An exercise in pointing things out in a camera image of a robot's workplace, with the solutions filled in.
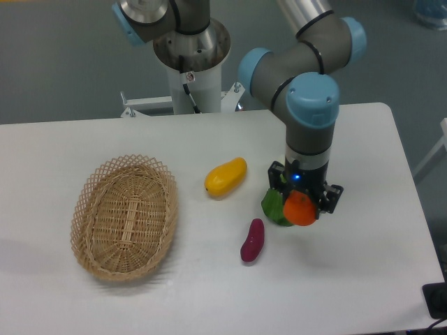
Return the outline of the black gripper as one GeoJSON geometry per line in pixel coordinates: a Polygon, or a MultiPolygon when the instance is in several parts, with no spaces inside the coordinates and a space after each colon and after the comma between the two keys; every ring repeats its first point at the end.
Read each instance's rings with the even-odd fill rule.
{"type": "Polygon", "coordinates": [[[285,204],[292,191],[307,195],[316,204],[316,220],[321,214],[332,214],[339,202],[344,188],[336,184],[327,184],[326,175],[329,162],[317,169],[303,170],[299,162],[285,161],[285,167],[273,161],[268,168],[270,189],[282,196],[285,204]]]}

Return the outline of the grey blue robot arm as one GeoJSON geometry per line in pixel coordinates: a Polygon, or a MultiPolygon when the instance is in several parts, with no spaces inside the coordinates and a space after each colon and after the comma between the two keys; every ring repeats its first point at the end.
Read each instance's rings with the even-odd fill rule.
{"type": "MultiPolygon", "coordinates": [[[[238,82],[286,127],[284,163],[268,170],[289,225],[312,224],[335,210],[342,187],[326,181],[339,88],[331,73],[359,60],[367,38],[327,1],[280,1],[296,44],[282,53],[255,48],[240,62],[238,82]]],[[[221,111],[221,65],[230,51],[225,26],[208,1],[117,1],[112,11],[133,45],[152,43],[168,71],[175,114],[221,111]]]]}

